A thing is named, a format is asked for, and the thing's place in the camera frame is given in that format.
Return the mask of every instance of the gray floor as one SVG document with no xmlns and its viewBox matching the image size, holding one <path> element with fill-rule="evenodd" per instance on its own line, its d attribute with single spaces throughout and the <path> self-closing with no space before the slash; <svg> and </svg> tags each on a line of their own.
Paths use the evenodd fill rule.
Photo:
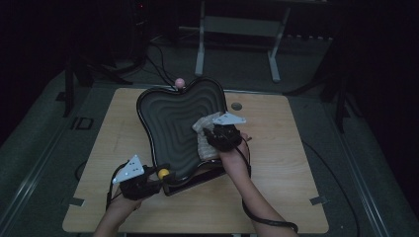
<svg viewBox="0 0 419 237">
<path fill-rule="evenodd" d="M 189 44 L 167 46 L 164 39 L 156 42 L 161 45 L 166 70 L 192 81 L 197 49 Z M 224 89 L 280 94 L 311 79 L 328 45 L 316 39 L 283 40 L 277 56 L 282 81 L 277 84 L 270 78 L 263 50 L 208 47 L 204 72 Z M 149 55 L 161 65 L 156 47 L 149 49 Z M 163 84 L 150 63 L 125 79 L 134 82 L 132 87 Z M 90 236 L 66 233 L 61 224 L 77 187 L 74 172 L 89 157 L 109 102 L 120 86 L 98 75 L 92 88 L 76 87 L 76 107 L 69 118 L 63 118 L 64 105 L 55 100 L 63 85 L 60 74 L 0 149 L 0 227 L 5 236 Z M 304 149 L 319 193 L 329 200 L 323 205 L 329 231 L 301 236 L 356 236 L 357 222 L 361 236 L 418 236 L 418 221 L 366 122 L 349 111 L 345 133 L 339 133 L 333 123 L 335 105 L 321 103 L 320 90 L 289 97 L 301 139 L 309 145 Z M 71 129 L 75 118 L 93 119 L 92 128 Z M 23 195 L 19 190 L 28 192 Z"/>
</svg>

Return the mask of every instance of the yellow ball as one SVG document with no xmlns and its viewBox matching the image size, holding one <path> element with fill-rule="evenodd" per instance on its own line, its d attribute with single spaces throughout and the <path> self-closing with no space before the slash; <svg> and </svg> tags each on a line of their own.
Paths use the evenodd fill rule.
<svg viewBox="0 0 419 237">
<path fill-rule="evenodd" d="M 163 177 L 167 176 L 170 172 L 167 169 L 161 169 L 157 176 L 160 180 L 163 180 Z"/>
</svg>

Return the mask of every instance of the human hand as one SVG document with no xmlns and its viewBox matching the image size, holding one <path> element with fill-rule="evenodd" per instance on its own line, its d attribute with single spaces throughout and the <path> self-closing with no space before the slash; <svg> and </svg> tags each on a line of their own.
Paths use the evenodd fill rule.
<svg viewBox="0 0 419 237">
<path fill-rule="evenodd" d="M 240 145 L 237 146 L 237 148 L 244 155 L 246 161 L 248 161 L 250 154 L 249 148 L 245 141 L 249 139 L 249 136 L 244 132 L 241 132 L 240 135 L 243 138 L 243 140 L 241 141 Z M 224 167 L 225 172 L 227 172 L 227 174 L 231 178 L 240 178 L 243 176 L 249 177 L 249 173 L 247 171 L 247 164 L 243 160 L 241 154 L 236 149 L 232 149 L 227 152 L 219 152 L 219 158 L 222 161 L 222 166 Z"/>
<path fill-rule="evenodd" d="M 138 200 L 125 198 L 121 193 L 120 188 L 118 188 L 107 209 L 107 214 L 110 214 L 114 223 L 121 225 L 133 211 L 141 207 L 141 204 L 145 199 L 147 199 L 147 197 Z"/>
<path fill-rule="evenodd" d="M 145 197 L 139 200 L 125 198 L 121 194 L 120 188 L 118 188 L 93 236 L 116 236 L 120 226 L 147 198 Z"/>
</svg>

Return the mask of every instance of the white bracket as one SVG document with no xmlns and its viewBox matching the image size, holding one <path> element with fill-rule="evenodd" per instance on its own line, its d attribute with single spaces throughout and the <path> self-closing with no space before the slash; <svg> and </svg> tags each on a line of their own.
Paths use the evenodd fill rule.
<svg viewBox="0 0 419 237">
<path fill-rule="evenodd" d="M 120 172 L 115 176 L 115 178 L 112 180 L 112 183 L 117 184 L 122 181 L 140 176 L 142 174 L 144 174 L 144 169 L 142 168 L 138 156 L 134 155 L 128 161 L 128 163 L 126 163 L 126 165 L 120 170 Z"/>
<path fill-rule="evenodd" d="M 234 114 L 231 114 L 229 112 L 225 112 L 224 115 L 212 119 L 212 123 L 219 125 L 240 124 L 245 122 L 246 118 L 235 116 Z"/>
</svg>

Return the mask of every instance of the human arm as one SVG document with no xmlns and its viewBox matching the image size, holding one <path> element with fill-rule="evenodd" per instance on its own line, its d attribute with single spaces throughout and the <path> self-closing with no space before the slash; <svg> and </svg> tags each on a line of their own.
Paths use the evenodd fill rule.
<svg viewBox="0 0 419 237">
<path fill-rule="evenodd" d="M 248 138 L 246 133 L 241 133 L 241 136 L 245 140 Z M 249 158 L 249 150 L 246 142 L 242 141 L 237 148 L 246 159 Z M 249 177 L 246 163 L 237 150 L 233 149 L 228 152 L 220 152 L 219 156 L 225 172 L 234 183 L 234 186 L 242 196 L 244 203 L 253 215 L 274 221 L 285 221 L 284 218 L 266 201 L 253 184 Z M 258 236 L 261 237 L 297 236 L 297 234 L 289 227 L 271 226 L 254 220 L 252 220 L 252 224 Z"/>
<path fill-rule="evenodd" d="M 104 216 L 96 227 L 94 237 L 114 237 L 117 236 L 120 226 L 126 221 L 129 215 L 141 206 L 145 198 L 131 200 L 120 195 L 118 189 L 114 199 L 111 201 Z"/>
</svg>

